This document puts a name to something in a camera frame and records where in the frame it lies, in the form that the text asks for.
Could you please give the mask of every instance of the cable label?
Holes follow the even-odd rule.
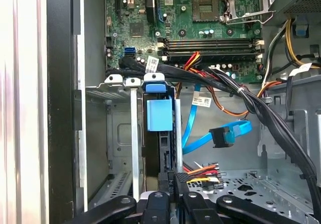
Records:
[[[157,70],[159,59],[155,57],[148,56],[145,73],[154,73]]]
[[[308,72],[310,70],[311,66],[312,66],[312,63],[304,64],[304,65],[300,66],[299,68],[291,71],[289,77],[296,76],[298,73]]]
[[[212,99],[210,97],[199,97],[194,96],[192,105],[200,106],[200,107],[211,107]]]

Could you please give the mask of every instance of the motherboard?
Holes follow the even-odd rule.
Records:
[[[261,1],[234,0],[236,13],[257,12]],[[124,55],[181,67],[199,51],[204,64],[238,82],[260,82],[261,24],[227,25],[226,7],[222,0],[106,0],[106,67],[117,68]]]

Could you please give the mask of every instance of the blue sata port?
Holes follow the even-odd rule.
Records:
[[[125,56],[135,58],[136,48],[134,48],[134,47],[125,47],[124,48],[124,54],[125,54]]]

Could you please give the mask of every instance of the black cable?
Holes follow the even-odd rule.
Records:
[[[287,119],[289,118],[290,114],[290,107],[291,107],[291,102],[292,102],[292,87],[293,87],[293,79],[294,76],[290,76],[287,79],[286,82],[286,92],[285,92],[285,122],[287,122]]]

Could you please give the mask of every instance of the green circuit board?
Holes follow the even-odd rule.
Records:
[[[149,24],[145,13],[145,0],[134,0],[131,7],[124,7],[115,12],[116,0],[106,0],[106,36],[113,40],[112,58],[106,58],[107,67],[118,67],[118,60],[124,55],[125,47],[135,47],[136,56],[147,60],[148,56],[160,58],[157,55],[157,36],[171,40],[202,39],[206,30],[214,33],[207,38],[261,38],[261,25],[255,23],[249,28],[245,24],[227,26],[218,20],[203,21],[199,15],[193,15],[194,5],[199,4],[200,11],[211,12],[211,6],[203,6],[202,0],[157,0],[159,15],[167,14],[165,22],[158,20],[156,24]],[[238,15],[255,12],[260,9],[260,0],[236,0]],[[217,14],[222,15],[223,5],[218,3]],[[239,70],[235,71],[238,82],[259,82],[256,62],[239,62]]]

